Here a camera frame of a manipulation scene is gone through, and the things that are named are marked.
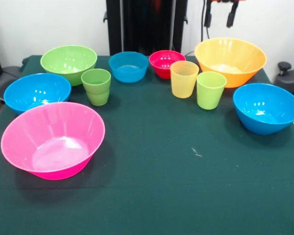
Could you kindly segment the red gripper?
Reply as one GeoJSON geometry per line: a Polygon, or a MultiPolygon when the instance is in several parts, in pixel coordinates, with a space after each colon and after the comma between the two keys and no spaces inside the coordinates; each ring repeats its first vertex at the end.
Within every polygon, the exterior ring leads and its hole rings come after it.
{"type": "Polygon", "coordinates": [[[227,23],[226,23],[227,27],[232,27],[234,19],[235,19],[235,15],[236,15],[236,10],[238,8],[237,1],[240,1],[240,0],[210,0],[210,1],[207,1],[206,2],[206,10],[205,10],[205,21],[204,21],[204,26],[205,27],[210,27],[210,25],[211,25],[211,18],[212,18],[211,5],[212,5],[212,1],[216,1],[216,2],[232,2],[233,3],[231,11],[230,11],[230,13],[228,15],[227,23]]]}

